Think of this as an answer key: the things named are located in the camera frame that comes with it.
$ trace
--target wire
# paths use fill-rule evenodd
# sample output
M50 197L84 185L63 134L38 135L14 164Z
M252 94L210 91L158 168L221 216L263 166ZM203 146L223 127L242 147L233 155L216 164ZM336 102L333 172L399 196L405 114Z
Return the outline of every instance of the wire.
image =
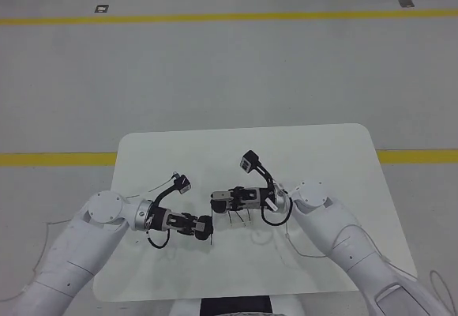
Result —
M60 220L58 222L46 222L45 225L47 226L47 230L46 230L46 234L45 234L45 242L43 243L43 246L41 248L41 252L39 253L39 257L38 257L38 260L36 261L36 263L34 264L34 266L32 267L32 277L31 279L29 280L29 282L21 289L20 292L18 292L16 295L13 295L13 296L10 296L10 297L7 297L7 298L4 298L4 299L0 299L0 303L4 303L4 302L9 302L11 300L14 300L16 299L17 297L21 296L22 294L25 293L25 291L27 291L27 288L32 284L32 282L34 281L34 279L36 279L37 275L38 275L38 272L37 272L37 269L38 269L38 266L39 266L39 263L41 262L41 259L43 259L43 256L45 255L45 250L47 249L47 244L48 244L48 236L50 234L50 225L56 225L56 224L62 224L62 223L67 223L69 222L71 219L68 219L68 220Z
M299 250L295 247L294 243L292 242L291 240L291 237L289 235L289 232L288 232L288 226L287 226L287 223L285 224L285 238L289 241L289 243L291 244L292 248L295 250L295 252L301 256L301 257L306 257L306 258L326 258L328 256L330 256L332 254L332 252L334 251L334 248L336 246L336 241L338 240L338 238L340 237L341 233L346 229L346 228L349 228L349 227L356 227L358 229L360 229L365 235L366 237L371 241L371 243L373 244L373 247L374 249L377 251L377 254L378 256L380 256L380 258L388 265L390 265L391 267L393 267L394 269L400 271L401 273L405 274L406 276L410 277L412 280L415 280L415 281L418 281L417 277L412 275L411 273L408 273L406 271L404 271L403 269L395 266L393 263L390 262L390 260L384 256L382 254L382 252L380 251L380 249L378 249L378 246L377 244L374 242L373 238L371 238L370 234L364 229L362 228L361 226L358 226L356 224L349 224L343 228L341 228L340 232L338 232L338 234L336 235L336 237L334 238L334 241L332 242L332 245L331 245L331 249L330 251L325 254L325 255L322 255L322 256L314 256L314 255L310 255L310 254L302 254L301 252L299 252ZM445 303L445 301L443 300L443 298L441 297L441 295L438 293L437 289L436 289L436 284L434 284L434 281L433 281L433 276L436 275L438 279L440 279L442 285L445 287L445 290L447 291L447 294L449 295L449 300L450 300L450 304L452 305L452 309L450 309L447 304ZM456 304L454 303L454 300L453 300L453 297L452 297L452 293L450 292L450 289L449 289L449 286L446 284L445 280L443 280L443 277L441 276L441 274L436 271L436 270L430 270L429 272L429 281L431 283L431 286L433 288L433 291L434 291L434 294L436 295L437 299L441 302L441 304L443 305L443 307L445 307L445 309L450 313L452 314L453 316L458 316L458 310L456 309Z
M245 221L243 220L243 217L239 215L238 211L236 211L236 215L238 215L239 219L242 220L243 226L246 226Z
M162 186L167 185L174 177L175 177L174 175L171 176L171 177L169 178L169 180L167 180L165 183L161 184L160 186L156 186L155 188L151 189L151 190L149 191L149 193L152 192L152 191L155 191L155 190L159 189L159 188L162 187Z
M174 177L175 177L175 175L172 175L172 176L169 178L169 180L167 180L165 183L161 184L160 186L156 186L155 188L149 190L148 192L150 193L150 192L152 192L152 191L155 191L155 190L159 189L159 188L162 187L162 186L167 185ZM131 196L126 197L126 198L135 198L135 197L139 197L140 195L141 195L141 194L135 194L135 195L131 195Z
M150 234L149 234L148 232L149 232L149 230L146 231L148 242L149 242L154 248L156 248L156 249L163 249L163 248L167 245L167 243L169 243L169 236L170 236L170 230L169 230L169 229L167 229L166 241L165 241L162 245L160 245L160 246L157 245L156 243L154 243L154 242L152 241L152 239L150 238Z
M262 220L267 224L267 225L270 225L270 226L281 226L283 224L286 224L288 221L289 221L289 218L291 218L291 214L292 214L292 205L293 205L293 202L292 202L292 199L289 198L289 211L287 212L287 215L285 216L285 218L279 222L279 223L272 223L270 222L269 220L266 220L266 216L264 215L264 206L261 207L261 217L262 217Z

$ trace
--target yellow stripe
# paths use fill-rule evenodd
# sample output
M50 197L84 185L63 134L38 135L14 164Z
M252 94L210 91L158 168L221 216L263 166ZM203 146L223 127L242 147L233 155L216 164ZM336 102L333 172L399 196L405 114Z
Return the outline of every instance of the yellow stripe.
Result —
M381 164L458 164L458 149L377 150ZM0 153L0 167L114 166L116 152Z
M177 15L136 15L92 17L33 17L0 19L0 25L49 24L122 24L209 21L268 21L268 20L332 20L332 19L397 19L418 17L458 17L458 9L402 9L396 11L339 11L290 13L210 13Z
M458 149L378 150L381 164L458 164Z
M116 152L0 153L0 167L114 166Z

